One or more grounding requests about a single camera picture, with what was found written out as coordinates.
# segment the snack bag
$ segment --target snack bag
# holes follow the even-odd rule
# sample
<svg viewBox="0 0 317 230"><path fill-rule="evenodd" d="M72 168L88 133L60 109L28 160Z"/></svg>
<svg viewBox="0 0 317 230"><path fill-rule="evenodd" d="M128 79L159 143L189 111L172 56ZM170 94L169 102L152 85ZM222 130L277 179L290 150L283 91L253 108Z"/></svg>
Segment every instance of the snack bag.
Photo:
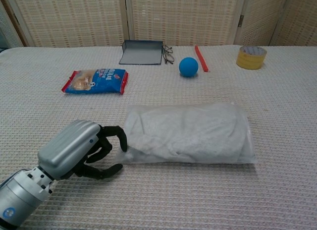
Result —
<svg viewBox="0 0 317 230"><path fill-rule="evenodd" d="M71 94L123 94L127 80L128 73L124 69L74 71L62 91Z"/></svg>

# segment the tape roll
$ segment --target tape roll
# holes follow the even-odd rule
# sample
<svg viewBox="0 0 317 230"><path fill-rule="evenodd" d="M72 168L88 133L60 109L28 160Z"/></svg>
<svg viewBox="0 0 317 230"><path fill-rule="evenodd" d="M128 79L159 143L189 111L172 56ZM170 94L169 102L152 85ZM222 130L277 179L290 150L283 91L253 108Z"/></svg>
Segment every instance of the tape roll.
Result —
<svg viewBox="0 0 317 230"><path fill-rule="evenodd" d="M237 65L248 70L260 69L266 56L266 50L255 46L243 46L239 50Z"/></svg>

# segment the robotic hand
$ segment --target robotic hand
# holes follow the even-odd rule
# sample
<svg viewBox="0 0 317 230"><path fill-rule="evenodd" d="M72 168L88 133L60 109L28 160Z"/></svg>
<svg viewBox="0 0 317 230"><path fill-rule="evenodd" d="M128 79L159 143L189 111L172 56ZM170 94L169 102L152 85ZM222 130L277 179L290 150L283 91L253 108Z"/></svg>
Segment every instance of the robotic hand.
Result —
<svg viewBox="0 0 317 230"><path fill-rule="evenodd" d="M0 185L0 229L17 229L49 197L54 180L73 174L104 179L120 171L121 164L106 170L85 164L99 161L111 151L109 136L117 136L121 149L127 151L126 135L119 126L77 120L64 128L38 152L37 167L21 170Z"/></svg>

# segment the red stick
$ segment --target red stick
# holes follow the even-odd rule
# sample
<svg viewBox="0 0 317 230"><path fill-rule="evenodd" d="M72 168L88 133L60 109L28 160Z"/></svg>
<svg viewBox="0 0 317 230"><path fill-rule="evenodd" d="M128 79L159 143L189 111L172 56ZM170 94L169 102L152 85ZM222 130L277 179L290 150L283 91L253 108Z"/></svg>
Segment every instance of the red stick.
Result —
<svg viewBox="0 0 317 230"><path fill-rule="evenodd" d="M195 45L195 52L199 58L199 61L203 67L204 72L208 72L209 71L208 66L207 66L205 59L204 59L203 55L201 54L199 47L197 45Z"/></svg>

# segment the glasses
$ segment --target glasses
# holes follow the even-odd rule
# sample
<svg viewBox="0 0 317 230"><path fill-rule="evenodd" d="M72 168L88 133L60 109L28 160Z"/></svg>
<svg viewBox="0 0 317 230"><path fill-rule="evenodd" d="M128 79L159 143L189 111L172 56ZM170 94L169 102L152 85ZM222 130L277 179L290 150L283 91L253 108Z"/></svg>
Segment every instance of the glasses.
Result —
<svg viewBox="0 0 317 230"><path fill-rule="evenodd" d="M165 60L165 64L171 63L173 64L175 59L171 55L173 53L172 47L168 47L167 45L163 46L163 58Z"/></svg>

